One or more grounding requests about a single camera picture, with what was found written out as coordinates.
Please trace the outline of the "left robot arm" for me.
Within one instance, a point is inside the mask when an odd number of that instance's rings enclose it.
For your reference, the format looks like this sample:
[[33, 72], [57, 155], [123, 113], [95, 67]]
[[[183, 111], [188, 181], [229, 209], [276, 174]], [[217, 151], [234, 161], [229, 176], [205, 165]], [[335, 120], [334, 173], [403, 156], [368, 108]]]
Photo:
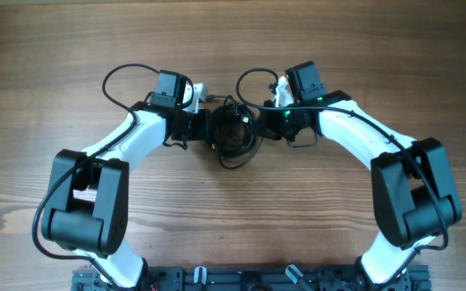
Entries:
[[32, 240], [44, 255], [85, 260], [74, 290], [157, 290], [159, 274], [125, 239], [129, 175], [154, 149], [184, 148], [208, 136], [209, 112], [200, 108], [206, 85], [183, 74], [157, 71], [156, 88], [127, 107], [127, 117], [84, 150], [61, 150], [53, 160], [48, 191], [32, 223]]

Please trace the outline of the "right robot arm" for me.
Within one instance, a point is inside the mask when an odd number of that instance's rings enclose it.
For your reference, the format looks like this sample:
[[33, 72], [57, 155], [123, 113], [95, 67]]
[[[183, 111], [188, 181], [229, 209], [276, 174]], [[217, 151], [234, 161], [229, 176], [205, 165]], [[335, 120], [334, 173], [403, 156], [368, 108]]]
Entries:
[[379, 232], [358, 258], [358, 288], [394, 285], [424, 250], [442, 251], [448, 229], [463, 214], [447, 153], [433, 137], [417, 140], [365, 113], [344, 91], [327, 91], [313, 61], [286, 70], [269, 84], [261, 107], [261, 134], [293, 141], [310, 128], [334, 141], [371, 173]]

